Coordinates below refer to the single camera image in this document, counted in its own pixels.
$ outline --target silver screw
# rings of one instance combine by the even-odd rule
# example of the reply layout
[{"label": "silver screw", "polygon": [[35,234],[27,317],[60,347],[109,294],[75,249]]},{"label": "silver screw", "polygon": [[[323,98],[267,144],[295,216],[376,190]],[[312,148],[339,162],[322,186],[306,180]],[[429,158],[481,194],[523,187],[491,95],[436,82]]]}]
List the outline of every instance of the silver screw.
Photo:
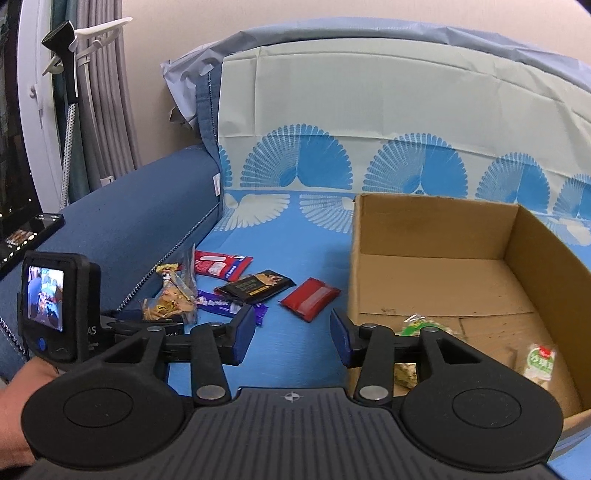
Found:
[{"label": "silver screw", "polygon": [[204,385],[197,389],[197,396],[202,400],[219,400],[226,394],[226,390],[219,385]]},{"label": "silver screw", "polygon": [[383,400],[388,396],[388,390],[379,385],[367,385],[359,390],[359,395],[366,400],[378,401]]}]

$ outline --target red snack package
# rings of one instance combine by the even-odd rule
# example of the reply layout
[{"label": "red snack package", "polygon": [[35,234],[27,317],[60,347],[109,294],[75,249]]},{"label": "red snack package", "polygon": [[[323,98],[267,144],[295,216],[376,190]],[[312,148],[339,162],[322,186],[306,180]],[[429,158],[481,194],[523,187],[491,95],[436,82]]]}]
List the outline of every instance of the red snack package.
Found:
[{"label": "red snack package", "polygon": [[252,262],[252,257],[195,250],[195,273],[197,275],[207,275],[232,282],[240,278],[250,262]]},{"label": "red snack package", "polygon": [[311,322],[339,294],[338,288],[328,286],[315,278],[308,278],[280,303],[305,321]]}]

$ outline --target wall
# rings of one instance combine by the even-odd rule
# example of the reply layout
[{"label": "wall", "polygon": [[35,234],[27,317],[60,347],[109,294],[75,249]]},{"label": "wall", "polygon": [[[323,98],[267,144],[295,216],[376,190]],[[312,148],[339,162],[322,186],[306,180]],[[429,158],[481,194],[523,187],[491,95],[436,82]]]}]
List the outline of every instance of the wall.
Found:
[{"label": "wall", "polygon": [[496,31],[591,64],[591,15],[575,0],[123,0],[132,109],[142,161],[195,143],[168,123],[160,63],[245,28],[329,16],[390,17]]}]

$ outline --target white crosshair logo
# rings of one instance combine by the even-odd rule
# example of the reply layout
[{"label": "white crosshair logo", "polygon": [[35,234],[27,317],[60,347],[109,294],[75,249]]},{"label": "white crosshair logo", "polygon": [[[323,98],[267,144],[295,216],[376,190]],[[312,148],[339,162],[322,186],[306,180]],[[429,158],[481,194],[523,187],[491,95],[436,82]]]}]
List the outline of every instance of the white crosshair logo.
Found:
[{"label": "white crosshair logo", "polygon": [[296,392],[292,391],[292,392],[289,392],[287,395],[285,395],[283,398],[286,399],[287,401],[293,403],[303,397],[301,395],[298,395]]}]

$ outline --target clear plastic snack bag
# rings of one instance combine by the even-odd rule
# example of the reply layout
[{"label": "clear plastic snack bag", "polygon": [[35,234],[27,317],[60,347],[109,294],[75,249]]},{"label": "clear plastic snack bag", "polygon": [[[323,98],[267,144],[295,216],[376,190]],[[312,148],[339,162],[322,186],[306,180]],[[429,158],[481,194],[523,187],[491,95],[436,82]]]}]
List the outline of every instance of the clear plastic snack bag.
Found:
[{"label": "clear plastic snack bag", "polygon": [[[424,327],[437,327],[444,332],[449,333],[455,337],[459,335],[454,332],[451,328],[437,323],[423,315],[414,314],[404,320],[404,328],[397,333],[397,335],[404,336],[418,336],[421,328]],[[401,385],[406,388],[414,388],[417,386],[417,364],[394,364],[394,382],[397,385]]]},{"label": "clear plastic snack bag", "polygon": [[539,343],[527,343],[517,350],[515,371],[548,390],[555,360],[556,349],[553,347]]},{"label": "clear plastic snack bag", "polygon": [[156,269],[162,275],[162,289],[142,305],[144,320],[162,320],[181,315],[185,324],[197,320],[195,295],[177,273],[178,264],[165,264]]}]

